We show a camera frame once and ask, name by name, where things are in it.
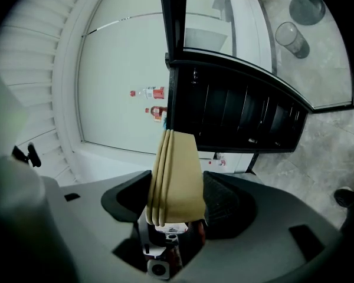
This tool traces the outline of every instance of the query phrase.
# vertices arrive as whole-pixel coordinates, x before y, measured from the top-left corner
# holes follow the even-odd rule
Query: glass cup
[[[276,31],[276,41],[299,59],[304,59],[309,55],[308,42],[292,22],[279,25]]]

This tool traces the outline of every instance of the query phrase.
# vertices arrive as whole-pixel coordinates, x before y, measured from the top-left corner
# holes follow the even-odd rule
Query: bottle label
[[[147,87],[147,98],[164,99],[164,87]]]

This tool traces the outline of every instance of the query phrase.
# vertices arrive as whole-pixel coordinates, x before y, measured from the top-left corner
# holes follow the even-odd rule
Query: plastic bottle
[[[168,99],[167,87],[146,87],[140,90],[130,91],[132,97],[143,97],[147,99],[165,100]]]

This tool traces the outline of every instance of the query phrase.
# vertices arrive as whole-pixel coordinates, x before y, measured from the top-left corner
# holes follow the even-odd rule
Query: gray tile floor
[[[354,189],[354,110],[308,116],[295,152],[261,154],[253,171],[265,185],[294,194],[340,228],[346,209],[333,192]]]

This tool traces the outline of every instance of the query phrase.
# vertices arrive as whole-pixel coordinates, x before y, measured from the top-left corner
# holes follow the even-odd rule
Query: black shoe
[[[333,195],[338,205],[348,208],[354,203],[354,191],[349,187],[342,187],[335,191]]]

